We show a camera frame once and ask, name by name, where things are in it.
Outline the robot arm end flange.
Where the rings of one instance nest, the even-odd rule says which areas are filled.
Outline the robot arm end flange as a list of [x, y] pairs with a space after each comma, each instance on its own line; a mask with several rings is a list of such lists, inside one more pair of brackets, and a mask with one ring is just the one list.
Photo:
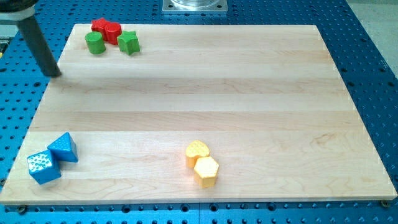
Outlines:
[[1, 25], [16, 24], [35, 14], [38, 0], [1, 0]]

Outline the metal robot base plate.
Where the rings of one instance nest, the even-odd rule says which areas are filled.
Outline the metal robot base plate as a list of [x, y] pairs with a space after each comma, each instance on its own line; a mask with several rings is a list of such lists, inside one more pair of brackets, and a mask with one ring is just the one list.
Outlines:
[[164, 12], [226, 12], [227, 0], [163, 0]]

